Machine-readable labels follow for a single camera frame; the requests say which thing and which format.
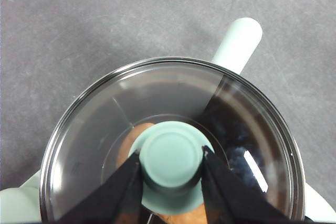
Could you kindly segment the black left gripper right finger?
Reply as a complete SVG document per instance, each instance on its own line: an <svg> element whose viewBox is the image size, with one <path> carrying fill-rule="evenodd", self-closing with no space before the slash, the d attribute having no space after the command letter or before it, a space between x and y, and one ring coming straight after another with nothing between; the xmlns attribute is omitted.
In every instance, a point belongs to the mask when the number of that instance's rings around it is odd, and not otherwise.
<svg viewBox="0 0 336 224"><path fill-rule="evenodd" d="M201 185L208 223L295 223L269 202L263 191L247 186L209 146L202 146Z"/></svg>

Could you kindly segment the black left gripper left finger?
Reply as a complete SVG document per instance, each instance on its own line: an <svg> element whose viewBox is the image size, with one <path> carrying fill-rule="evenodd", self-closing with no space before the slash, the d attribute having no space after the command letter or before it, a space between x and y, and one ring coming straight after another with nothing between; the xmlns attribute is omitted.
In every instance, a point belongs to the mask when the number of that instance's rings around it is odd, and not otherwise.
<svg viewBox="0 0 336 224"><path fill-rule="evenodd" d="M134 152L99 188L56 223L140 223L143 179Z"/></svg>

